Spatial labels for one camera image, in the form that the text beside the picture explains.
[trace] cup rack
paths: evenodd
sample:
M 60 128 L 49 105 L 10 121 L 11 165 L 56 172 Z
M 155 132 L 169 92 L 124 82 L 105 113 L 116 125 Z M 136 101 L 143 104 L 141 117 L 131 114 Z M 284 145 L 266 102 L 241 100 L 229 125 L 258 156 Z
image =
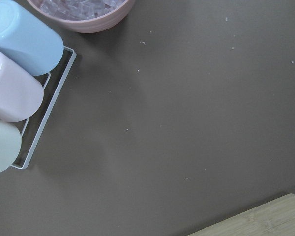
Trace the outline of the cup rack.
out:
M 59 64 L 51 72 L 42 76 L 35 76 L 35 78 L 43 85 L 44 99 L 40 108 L 30 118 L 14 123 L 14 125 L 20 130 L 22 146 L 18 157 L 11 165 L 12 167 L 17 169 L 25 169 L 28 167 L 38 140 L 43 132 L 75 57 L 76 53 L 73 49 L 64 47 L 63 56 Z

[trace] bowl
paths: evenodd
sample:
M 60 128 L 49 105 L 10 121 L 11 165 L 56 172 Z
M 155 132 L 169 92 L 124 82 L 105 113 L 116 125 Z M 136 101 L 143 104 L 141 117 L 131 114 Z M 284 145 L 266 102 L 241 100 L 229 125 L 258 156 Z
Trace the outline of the bowl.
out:
M 125 2 L 115 10 L 93 19 L 81 20 L 81 21 L 71 21 L 64 20 L 54 16 L 50 16 L 47 13 L 39 9 L 43 0 L 27 0 L 28 3 L 38 12 L 61 25 L 62 27 L 79 33 L 95 33 L 107 30 L 117 23 L 119 23 L 131 10 L 135 0 L 125 0 Z

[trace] wood grain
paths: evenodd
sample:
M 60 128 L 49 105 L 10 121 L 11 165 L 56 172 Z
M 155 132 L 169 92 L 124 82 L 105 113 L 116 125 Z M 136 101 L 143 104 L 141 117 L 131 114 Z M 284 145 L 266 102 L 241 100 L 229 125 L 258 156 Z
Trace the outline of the wood grain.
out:
M 285 195 L 189 236 L 295 236 L 295 195 Z

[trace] cutting board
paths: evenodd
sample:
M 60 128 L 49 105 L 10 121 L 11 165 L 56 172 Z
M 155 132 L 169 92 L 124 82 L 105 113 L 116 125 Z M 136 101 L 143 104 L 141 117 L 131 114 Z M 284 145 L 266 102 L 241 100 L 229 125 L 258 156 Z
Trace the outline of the cutting board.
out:
M 285 195 L 189 236 L 295 236 L 295 195 Z

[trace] countertop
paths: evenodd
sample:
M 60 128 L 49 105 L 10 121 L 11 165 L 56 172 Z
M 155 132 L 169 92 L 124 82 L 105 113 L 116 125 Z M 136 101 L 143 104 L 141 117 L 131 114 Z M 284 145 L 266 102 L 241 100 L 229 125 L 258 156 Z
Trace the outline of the countertop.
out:
M 186 236 L 295 194 L 295 0 L 137 0 L 81 34 L 0 236 Z

